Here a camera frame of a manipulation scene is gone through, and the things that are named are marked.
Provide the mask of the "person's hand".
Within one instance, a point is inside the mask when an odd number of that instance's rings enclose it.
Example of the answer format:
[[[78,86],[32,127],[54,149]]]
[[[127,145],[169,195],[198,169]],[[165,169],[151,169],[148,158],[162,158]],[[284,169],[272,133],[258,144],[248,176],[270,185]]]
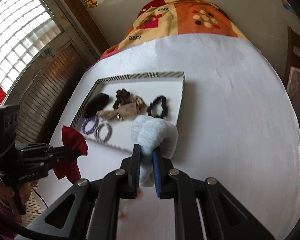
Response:
[[[34,180],[32,182],[25,183],[19,188],[19,197],[21,202],[25,205],[30,198],[31,188],[38,185],[39,180]],[[8,200],[14,196],[14,190],[10,187],[6,187],[0,181],[0,201],[5,205],[10,206]]]

